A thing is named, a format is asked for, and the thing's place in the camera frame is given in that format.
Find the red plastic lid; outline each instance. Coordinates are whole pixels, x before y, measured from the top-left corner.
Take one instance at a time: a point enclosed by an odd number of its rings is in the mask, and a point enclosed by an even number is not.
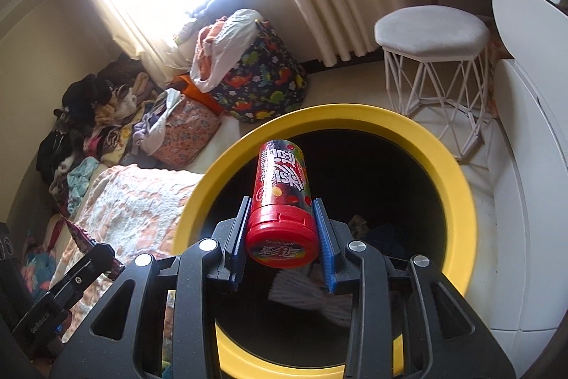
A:
[[[257,262],[282,269],[306,265],[319,253],[313,216],[288,204],[270,204],[253,211],[245,245]]]

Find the red candy container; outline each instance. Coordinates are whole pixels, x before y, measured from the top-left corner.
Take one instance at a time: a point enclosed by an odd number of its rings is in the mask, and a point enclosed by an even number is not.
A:
[[[288,140],[260,149],[245,245],[249,256],[275,268],[301,267],[319,253],[304,156]]]

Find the dinosaur print bag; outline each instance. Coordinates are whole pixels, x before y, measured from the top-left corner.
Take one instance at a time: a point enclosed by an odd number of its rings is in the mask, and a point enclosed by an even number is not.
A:
[[[267,21],[257,21],[253,45],[209,92],[244,123],[268,120],[300,108],[306,72]]]

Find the orange fabric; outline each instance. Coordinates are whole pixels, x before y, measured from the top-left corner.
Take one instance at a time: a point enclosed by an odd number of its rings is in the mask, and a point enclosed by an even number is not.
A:
[[[177,86],[175,87],[190,99],[194,99],[196,102],[200,102],[205,105],[215,113],[215,116],[219,116],[223,112],[223,109],[211,95],[209,95],[208,93],[203,93],[197,87],[195,87],[195,84],[193,83],[189,75],[182,74],[180,76],[176,76],[171,83],[173,85],[175,85],[176,83],[186,84],[184,89],[181,89]]]
[[[220,18],[213,25],[205,26],[197,39],[197,53],[195,60],[200,66],[201,80],[205,81],[211,76],[211,44],[223,29],[226,17]]]

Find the blanket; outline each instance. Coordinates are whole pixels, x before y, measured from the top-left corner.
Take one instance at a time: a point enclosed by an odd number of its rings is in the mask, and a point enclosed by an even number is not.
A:
[[[124,265],[141,253],[152,254],[156,259],[169,257],[181,213],[201,177],[187,171],[139,169],[135,164],[111,167],[93,182],[76,223],[98,242],[110,244]],[[81,257],[75,242],[70,240],[51,286]],[[73,321],[64,342],[110,285],[111,281],[101,276],[87,288],[71,310]],[[165,348],[171,339],[172,318],[173,298],[169,297]]]

